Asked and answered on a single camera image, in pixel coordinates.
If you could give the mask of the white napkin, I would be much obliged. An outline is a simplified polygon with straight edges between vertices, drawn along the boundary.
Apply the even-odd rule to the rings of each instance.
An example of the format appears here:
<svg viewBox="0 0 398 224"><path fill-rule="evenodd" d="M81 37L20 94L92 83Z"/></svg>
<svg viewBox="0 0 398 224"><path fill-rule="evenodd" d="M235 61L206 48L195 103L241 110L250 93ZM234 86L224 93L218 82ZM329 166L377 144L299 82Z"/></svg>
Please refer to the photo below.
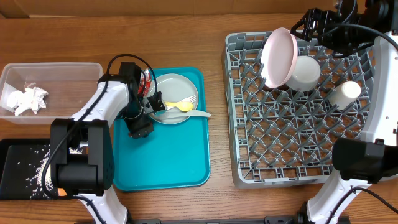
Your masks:
<svg viewBox="0 0 398 224"><path fill-rule="evenodd" d="M37 114L40 109L46 109L47 104L44 98L49 93L42 88L26 88L24 92L13 91L6 100L6 106L14 112L14 116L19 116L26 110L31 110Z"/></svg>

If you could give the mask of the orange food cube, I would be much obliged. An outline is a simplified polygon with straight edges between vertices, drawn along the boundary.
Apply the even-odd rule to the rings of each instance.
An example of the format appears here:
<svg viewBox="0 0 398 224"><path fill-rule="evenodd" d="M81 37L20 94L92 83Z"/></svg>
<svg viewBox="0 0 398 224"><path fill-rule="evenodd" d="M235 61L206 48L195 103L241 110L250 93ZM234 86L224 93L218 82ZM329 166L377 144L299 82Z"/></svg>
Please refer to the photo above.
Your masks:
<svg viewBox="0 0 398 224"><path fill-rule="evenodd" d="M60 197L63 197L63 196L67 196L67 193L66 193L66 191L64 191L63 188L58 188L58 195Z"/></svg>

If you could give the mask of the grey bowl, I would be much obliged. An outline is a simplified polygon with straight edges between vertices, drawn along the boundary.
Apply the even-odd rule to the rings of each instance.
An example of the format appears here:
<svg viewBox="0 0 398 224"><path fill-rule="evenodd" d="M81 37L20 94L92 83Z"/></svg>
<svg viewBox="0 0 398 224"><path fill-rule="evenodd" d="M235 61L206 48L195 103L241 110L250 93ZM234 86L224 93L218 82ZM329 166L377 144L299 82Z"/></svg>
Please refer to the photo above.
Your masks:
<svg viewBox="0 0 398 224"><path fill-rule="evenodd" d="M295 69L286 85L295 91L314 89L320 78L318 62L309 56L298 56Z"/></svg>

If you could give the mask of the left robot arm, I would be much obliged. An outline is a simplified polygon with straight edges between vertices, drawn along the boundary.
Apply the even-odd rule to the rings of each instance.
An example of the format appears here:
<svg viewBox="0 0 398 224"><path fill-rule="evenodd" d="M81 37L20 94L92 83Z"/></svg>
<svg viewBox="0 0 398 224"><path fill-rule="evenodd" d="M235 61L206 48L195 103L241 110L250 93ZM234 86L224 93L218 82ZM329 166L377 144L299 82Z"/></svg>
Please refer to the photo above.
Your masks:
<svg viewBox="0 0 398 224"><path fill-rule="evenodd" d="M105 73L97 91L82 109L68 119L55 119L50 128L50 171L56 199L76 199L95 223L132 223L129 210L113 188L114 156L109 132L122 119L133 139L153 132L149 115L165 109L160 92L144 96L142 69L122 62L117 75Z"/></svg>

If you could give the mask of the white pink-rimmed plate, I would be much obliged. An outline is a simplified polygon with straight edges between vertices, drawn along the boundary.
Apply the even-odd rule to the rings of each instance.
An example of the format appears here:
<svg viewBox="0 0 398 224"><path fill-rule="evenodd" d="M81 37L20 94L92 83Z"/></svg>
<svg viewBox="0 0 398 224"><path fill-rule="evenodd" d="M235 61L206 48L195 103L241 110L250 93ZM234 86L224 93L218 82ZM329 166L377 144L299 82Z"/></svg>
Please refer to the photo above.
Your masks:
<svg viewBox="0 0 398 224"><path fill-rule="evenodd" d="M291 77L298 58L297 41L286 28L278 28L267 38L261 54L265 86L277 88Z"/></svg>

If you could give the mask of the yellow plastic spoon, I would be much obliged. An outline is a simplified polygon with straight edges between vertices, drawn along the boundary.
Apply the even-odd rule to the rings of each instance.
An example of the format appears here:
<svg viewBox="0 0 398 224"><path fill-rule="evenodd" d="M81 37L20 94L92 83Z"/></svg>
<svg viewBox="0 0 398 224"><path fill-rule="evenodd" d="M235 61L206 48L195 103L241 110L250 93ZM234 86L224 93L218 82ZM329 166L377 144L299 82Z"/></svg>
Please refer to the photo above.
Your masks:
<svg viewBox="0 0 398 224"><path fill-rule="evenodd" d="M180 111L187 112L193 109L193 103L189 101L179 101L179 102L165 102L167 106L167 111L173 108L178 108Z"/></svg>

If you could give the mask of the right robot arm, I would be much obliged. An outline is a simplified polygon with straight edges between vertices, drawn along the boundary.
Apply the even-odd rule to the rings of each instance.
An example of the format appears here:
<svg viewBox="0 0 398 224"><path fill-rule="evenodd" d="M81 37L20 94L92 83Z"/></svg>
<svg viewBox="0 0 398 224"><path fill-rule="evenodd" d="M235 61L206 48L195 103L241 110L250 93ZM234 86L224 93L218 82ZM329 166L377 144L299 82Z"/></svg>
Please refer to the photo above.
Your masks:
<svg viewBox="0 0 398 224"><path fill-rule="evenodd" d="M333 145L333 171L320 191L305 202L292 223L349 223L341 214L366 192L393 212L397 209L370 191L372 184L397 175L397 1L339 1L336 11L309 9L290 30L346 58L373 48L376 65L369 115L359 140L338 138Z"/></svg>

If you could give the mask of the large red snack wrapper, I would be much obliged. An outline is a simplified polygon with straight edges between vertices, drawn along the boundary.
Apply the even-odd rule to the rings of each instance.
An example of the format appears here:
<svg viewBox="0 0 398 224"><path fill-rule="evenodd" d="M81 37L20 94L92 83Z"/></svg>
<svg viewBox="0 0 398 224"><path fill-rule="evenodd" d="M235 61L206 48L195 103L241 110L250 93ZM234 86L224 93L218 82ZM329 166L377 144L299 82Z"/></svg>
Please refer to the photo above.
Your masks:
<svg viewBox="0 0 398 224"><path fill-rule="evenodd" d="M141 77L139 82L139 94L146 96L150 90L152 82L152 74L149 69L141 71Z"/></svg>

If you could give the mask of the white paper cup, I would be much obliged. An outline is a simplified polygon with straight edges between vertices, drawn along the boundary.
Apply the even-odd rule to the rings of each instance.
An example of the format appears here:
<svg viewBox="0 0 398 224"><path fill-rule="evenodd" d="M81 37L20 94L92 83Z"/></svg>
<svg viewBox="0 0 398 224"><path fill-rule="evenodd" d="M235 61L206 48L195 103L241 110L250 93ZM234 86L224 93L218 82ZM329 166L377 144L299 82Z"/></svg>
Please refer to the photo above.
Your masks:
<svg viewBox="0 0 398 224"><path fill-rule="evenodd" d="M339 110L345 109L361 94L361 87L354 81L346 81L335 88L329 98L330 104L337 105Z"/></svg>

